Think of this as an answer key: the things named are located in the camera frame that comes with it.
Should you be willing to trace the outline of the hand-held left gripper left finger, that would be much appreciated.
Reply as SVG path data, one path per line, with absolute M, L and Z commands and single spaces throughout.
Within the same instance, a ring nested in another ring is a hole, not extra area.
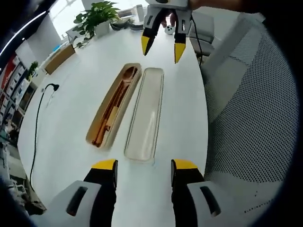
M 56 195 L 46 212 L 48 227 L 110 227 L 116 203 L 116 159 L 92 165 L 82 181 Z

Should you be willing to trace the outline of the person's right hand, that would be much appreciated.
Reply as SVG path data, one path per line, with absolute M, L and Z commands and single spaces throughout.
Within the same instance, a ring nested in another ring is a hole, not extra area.
M 163 17 L 163 19 L 161 21 L 161 25 L 164 28 L 168 26 L 167 17 L 169 17 L 170 26 L 175 26 L 176 25 L 176 15 L 174 12 L 171 12 L 171 11 L 166 12 L 165 16 Z

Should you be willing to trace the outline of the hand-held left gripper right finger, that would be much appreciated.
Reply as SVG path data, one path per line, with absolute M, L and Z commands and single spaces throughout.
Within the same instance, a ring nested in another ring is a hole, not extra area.
M 244 227 L 235 203 L 186 159 L 171 160 L 171 201 L 177 227 Z

